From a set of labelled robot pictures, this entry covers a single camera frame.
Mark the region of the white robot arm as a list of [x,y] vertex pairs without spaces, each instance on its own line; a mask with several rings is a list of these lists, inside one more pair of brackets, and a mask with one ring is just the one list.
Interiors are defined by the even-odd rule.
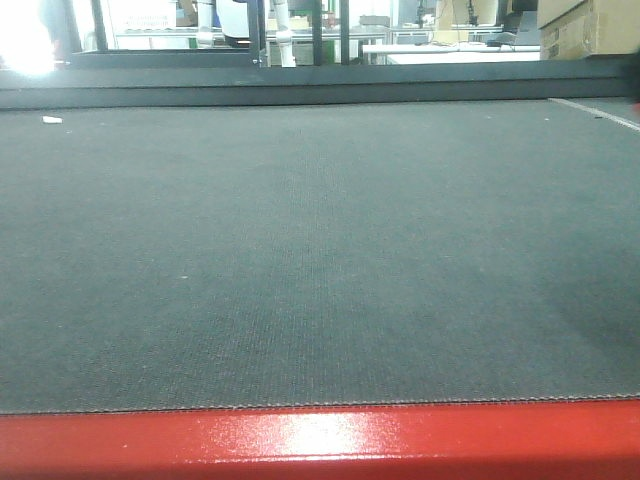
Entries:
[[287,0],[271,0],[271,8],[276,19],[276,42],[281,55],[283,68],[295,68],[296,59],[293,54],[293,33],[290,28],[289,5]]
[[211,48],[214,44],[214,2],[212,0],[197,0],[194,9],[197,17],[197,46]]

